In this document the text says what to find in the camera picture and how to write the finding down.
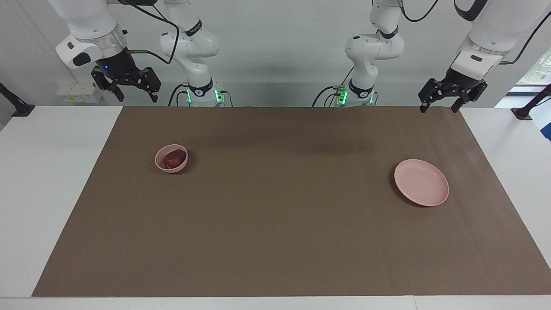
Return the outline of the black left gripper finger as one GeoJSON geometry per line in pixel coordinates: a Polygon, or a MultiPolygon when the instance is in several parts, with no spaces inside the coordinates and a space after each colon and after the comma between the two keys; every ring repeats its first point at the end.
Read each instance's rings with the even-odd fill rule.
{"type": "Polygon", "coordinates": [[[429,79],[418,93],[421,102],[421,106],[419,107],[421,113],[427,112],[431,104],[444,98],[448,88],[448,83],[437,81],[434,78],[429,79]]]}
{"type": "Polygon", "coordinates": [[[457,99],[451,106],[453,113],[457,113],[462,106],[469,102],[476,102],[482,93],[486,90],[488,84],[486,82],[479,82],[475,87],[470,90],[466,90],[461,86],[453,87],[453,94],[457,95],[457,99]]]}

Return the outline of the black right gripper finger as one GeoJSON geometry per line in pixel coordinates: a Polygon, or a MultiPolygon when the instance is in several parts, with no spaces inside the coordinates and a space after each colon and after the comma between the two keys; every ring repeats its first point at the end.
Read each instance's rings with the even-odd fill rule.
{"type": "Polygon", "coordinates": [[[125,96],[118,86],[118,82],[109,82],[104,73],[100,68],[93,68],[91,71],[91,76],[94,79],[96,86],[102,91],[108,91],[116,96],[119,102],[123,102],[125,96]]]}
{"type": "Polygon", "coordinates": [[[161,81],[153,68],[146,67],[138,71],[137,85],[140,90],[148,93],[153,103],[157,103],[159,100],[158,92],[161,88],[161,81]]]}

